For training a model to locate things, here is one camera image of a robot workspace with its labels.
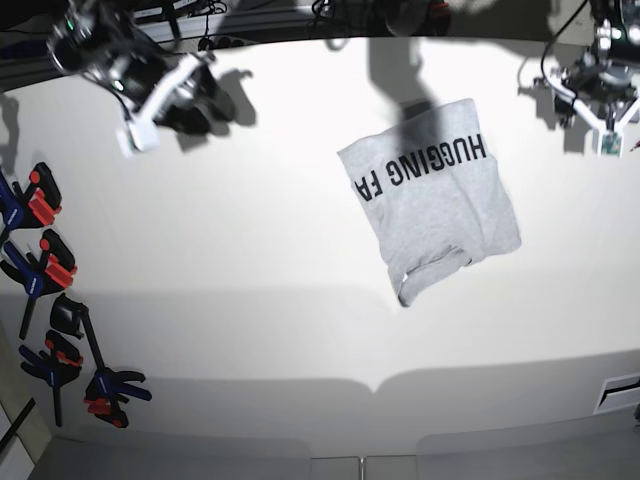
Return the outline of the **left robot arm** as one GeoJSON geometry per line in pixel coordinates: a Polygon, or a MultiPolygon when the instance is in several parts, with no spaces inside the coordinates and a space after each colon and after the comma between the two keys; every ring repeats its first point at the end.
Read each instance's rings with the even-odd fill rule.
{"type": "Polygon", "coordinates": [[[593,151],[621,157],[626,127],[639,119],[639,3],[583,1],[545,44],[534,86],[551,93],[553,112],[564,129],[576,119],[588,125],[593,151]],[[570,66],[547,69],[545,61],[565,30],[590,8],[593,38],[570,66]]]}

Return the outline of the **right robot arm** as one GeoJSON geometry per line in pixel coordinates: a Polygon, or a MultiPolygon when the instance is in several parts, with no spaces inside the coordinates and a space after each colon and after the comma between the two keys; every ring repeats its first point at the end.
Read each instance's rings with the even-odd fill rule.
{"type": "Polygon", "coordinates": [[[113,95],[120,105],[116,138],[126,156],[160,143],[160,128],[205,136],[216,123],[235,120],[231,96],[211,72],[212,53],[181,53],[174,4],[161,12],[172,45],[162,47],[114,1],[71,1],[47,41],[50,58],[64,75],[80,75],[113,95]]]}

